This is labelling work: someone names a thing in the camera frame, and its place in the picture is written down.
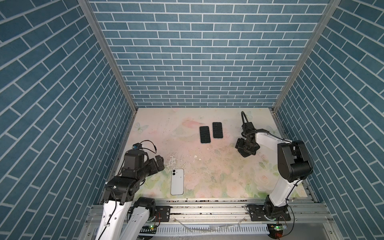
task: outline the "black smartphone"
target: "black smartphone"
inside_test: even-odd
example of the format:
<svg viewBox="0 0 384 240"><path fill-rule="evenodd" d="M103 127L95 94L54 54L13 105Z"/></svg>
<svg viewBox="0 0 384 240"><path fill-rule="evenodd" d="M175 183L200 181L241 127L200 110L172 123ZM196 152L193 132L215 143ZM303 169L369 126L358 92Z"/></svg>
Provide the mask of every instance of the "black smartphone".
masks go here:
<svg viewBox="0 0 384 240"><path fill-rule="evenodd" d="M212 123L212 131L215 139L223 138L223 126L221 122Z"/></svg>
<svg viewBox="0 0 384 240"><path fill-rule="evenodd" d="M211 143L211 136L209 134L209 127L203 126L200 127L200 142L201 143Z"/></svg>

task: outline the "floral tabletop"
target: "floral tabletop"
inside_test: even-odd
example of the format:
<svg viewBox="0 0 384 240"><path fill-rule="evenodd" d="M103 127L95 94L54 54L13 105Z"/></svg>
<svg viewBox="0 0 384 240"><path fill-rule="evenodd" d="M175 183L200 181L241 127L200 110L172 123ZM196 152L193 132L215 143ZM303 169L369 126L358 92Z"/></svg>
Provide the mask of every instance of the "floral tabletop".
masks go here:
<svg viewBox="0 0 384 240"><path fill-rule="evenodd" d="M280 136L268 108L140 108L124 150L151 140L157 154L147 151L148 155L162 156L165 169L147 177L135 198L265 198L278 180L277 153L262 143L255 156L244 158L237 152L241 111L255 128ZM212 138L213 122L222 122L223 139ZM209 126L210 144L200 143L200 126ZM150 142L143 147L153 149ZM184 194L171 195L171 173L180 168L184 169ZM292 196L307 195L299 185Z"/></svg>

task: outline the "brick wall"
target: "brick wall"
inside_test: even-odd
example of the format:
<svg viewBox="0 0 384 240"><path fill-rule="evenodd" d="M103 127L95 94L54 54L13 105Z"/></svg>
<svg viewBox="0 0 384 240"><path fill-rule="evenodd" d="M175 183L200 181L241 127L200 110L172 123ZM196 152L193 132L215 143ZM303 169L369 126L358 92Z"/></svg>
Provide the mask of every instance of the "brick wall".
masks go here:
<svg viewBox="0 0 384 240"><path fill-rule="evenodd" d="M272 107L328 1L91 5L139 107Z"/></svg>
<svg viewBox="0 0 384 240"><path fill-rule="evenodd" d="M78 237L130 116L76 0L0 1L0 239Z"/></svg>
<svg viewBox="0 0 384 240"><path fill-rule="evenodd" d="M384 1L342 0L278 115L345 239L384 239Z"/></svg>

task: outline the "smartphone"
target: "smartphone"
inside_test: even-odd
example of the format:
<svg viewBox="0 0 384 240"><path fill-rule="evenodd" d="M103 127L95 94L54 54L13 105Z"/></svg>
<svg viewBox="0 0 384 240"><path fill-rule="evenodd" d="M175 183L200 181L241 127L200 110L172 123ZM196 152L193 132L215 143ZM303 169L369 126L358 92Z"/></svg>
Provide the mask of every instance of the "smartphone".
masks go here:
<svg viewBox="0 0 384 240"><path fill-rule="evenodd" d="M173 169L170 179L170 194L182 195L184 193L184 169Z"/></svg>
<svg viewBox="0 0 384 240"><path fill-rule="evenodd" d="M200 127L200 142L201 143L211 143L211 136L209 134L209 127L203 126Z"/></svg>
<svg viewBox="0 0 384 240"><path fill-rule="evenodd" d="M221 122L212 123L212 132L215 139L223 138L223 126Z"/></svg>

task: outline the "metal corner post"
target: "metal corner post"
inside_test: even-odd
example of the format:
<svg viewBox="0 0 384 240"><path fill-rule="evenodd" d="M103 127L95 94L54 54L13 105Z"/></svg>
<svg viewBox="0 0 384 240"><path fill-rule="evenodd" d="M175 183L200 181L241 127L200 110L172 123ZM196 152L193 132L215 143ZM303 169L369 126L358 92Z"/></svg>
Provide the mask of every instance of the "metal corner post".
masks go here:
<svg viewBox="0 0 384 240"><path fill-rule="evenodd" d="M323 33L325 27L327 26L329 20L331 19L331 16L335 12L337 6L339 6L341 0L329 0L328 5L326 6L323 15L321 16L318 24L316 25L315 29L313 30L313 33L311 37L309 38L306 46L304 47L304 50L302 54L300 55L299 59L296 62L296 65L293 67L292 72L290 76L287 79L287 82L285 83L283 89L281 90L281 93L277 97L276 102L273 104L272 110L274 113L277 112L280 105L282 104L285 96L288 94L289 89L295 82L297 76L299 75L299 72L303 68L305 62L308 59L308 56L311 54L312 49L315 47L317 41L319 40L321 34Z"/></svg>
<svg viewBox="0 0 384 240"><path fill-rule="evenodd" d="M125 98L128 101L128 104L132 108L133 112L136 113L137 108L135 105L135 102L133 101L131 94L128 91L127 85L125 84L124 78L121 75L121 72L119 70L119 67L115 61L115 58L112 55L112 52L108 46L108 43L104 37L103 32L101 31L101 28L99 26L99 23L96 19L95 14L93 13L92 7L88 0L78 0L79 5L81 7L81 10L84 12L85 18L87 19L89 25L91 26L91 29L101 47L101 50L103 51L109 66L111 67L113 74L116 77L117 82L119 83L122 92L124 93Z"/></svg>

